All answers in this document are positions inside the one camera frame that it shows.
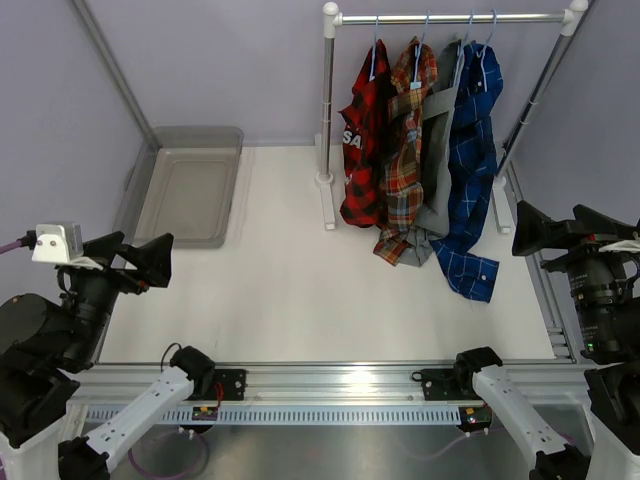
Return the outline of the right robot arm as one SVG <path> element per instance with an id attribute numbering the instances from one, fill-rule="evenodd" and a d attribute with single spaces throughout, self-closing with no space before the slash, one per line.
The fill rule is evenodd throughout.
<path id="1" fill-rule="evenodd" d="M 585 205 L 568 220 L 554 220 L 526 201 L 517 205 L 515 256 L 544 249 L 561 256 L 543 260 L 549 273 L 566 274 L 584 348 L 594 367 L 584 372 L 595 430 L 591 454 L 568 443 L 511 384 L 502 360 L 489 347 L 457 355 L 452 383 L 478 397 L 497 415 L 528 464 L 531 479 L 636 479 L 639 476 L 638 275 L 639 227 Z"/>

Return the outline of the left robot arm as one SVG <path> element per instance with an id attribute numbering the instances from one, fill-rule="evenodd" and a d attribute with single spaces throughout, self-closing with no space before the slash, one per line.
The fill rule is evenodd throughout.
<path id="1" fill-rule="evenodd" d="M 107 479 L 128 450 L 172 407 L 216 386 L 215 363 L 179 348 L 158 378 L 105 424 L 61 441 L 74 376 L 94 354 L 121 294 L 168 286 L 174 237 L 135 247 L 116 231 L 84 242 L 74 225 L 41 224 L 5 246 L 55 266 L 59 305 L 37 294 L 1 306 L 1 466 L 8 479 Z"/>

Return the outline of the red black plaid shirt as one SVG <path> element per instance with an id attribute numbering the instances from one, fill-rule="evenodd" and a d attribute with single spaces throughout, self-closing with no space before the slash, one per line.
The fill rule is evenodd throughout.
<path id="1" fill-rule="evenodd" d="M 391 97 L 391 67 L 384 42 L 379 43 L 381 71 L 368 80 L 371 48 L 352 86 L 352 100 L 340 111 L 345 122 L 342 135 L 345 198 L 343 220 L 368 228 L 381 222 L 381 156 L 388 127 L 387 103 Z"/>

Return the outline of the brown orange plaid shirt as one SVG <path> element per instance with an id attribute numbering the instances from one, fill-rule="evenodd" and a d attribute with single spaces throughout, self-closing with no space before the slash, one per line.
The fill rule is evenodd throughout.
<path id="1" fill-rule="evenodd" d="M 411 90 L 414 49 L 413 38 L 391 72 L 392 96 L 388 100 L 389 152 L 383 160 L 382 223 L 373 253 L 395 266 L 408 247 L 407 235 L 424 200 L 421 184 L 423 105 L 438 79 L 436 57 L 425 44 L 423 55 L 429 65 L 423 87 Z"/>

